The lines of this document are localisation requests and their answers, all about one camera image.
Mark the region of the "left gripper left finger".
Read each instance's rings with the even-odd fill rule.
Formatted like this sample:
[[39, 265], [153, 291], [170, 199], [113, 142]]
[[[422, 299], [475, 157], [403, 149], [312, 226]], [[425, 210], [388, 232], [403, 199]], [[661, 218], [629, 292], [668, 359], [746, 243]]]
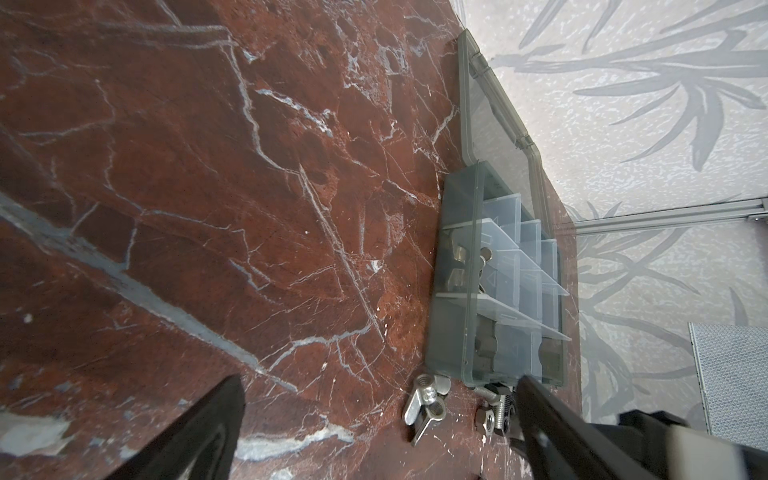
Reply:
[[110, 479], [227, 479], [245, 411], [238, 375], [225, 377]]

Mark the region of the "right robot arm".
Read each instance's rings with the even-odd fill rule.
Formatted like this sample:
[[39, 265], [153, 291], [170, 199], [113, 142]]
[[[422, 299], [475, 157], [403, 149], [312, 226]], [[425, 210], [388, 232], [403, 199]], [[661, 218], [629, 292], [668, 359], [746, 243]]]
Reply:
[[695, 430], [666, 411], [632, 410], [595, 428], [658, 479], [765, 479], [767, 453]]

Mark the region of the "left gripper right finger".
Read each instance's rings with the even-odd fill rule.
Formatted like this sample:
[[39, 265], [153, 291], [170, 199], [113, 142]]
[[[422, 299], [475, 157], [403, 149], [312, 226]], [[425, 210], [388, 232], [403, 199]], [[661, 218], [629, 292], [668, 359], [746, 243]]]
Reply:
[[575, 479], [651, 479], [653, 475], [598, 430], [584, 422], [535, 378], [516, 387], [526, 456], [535, 479], [551, 477], [540, 437], [560, 455]]

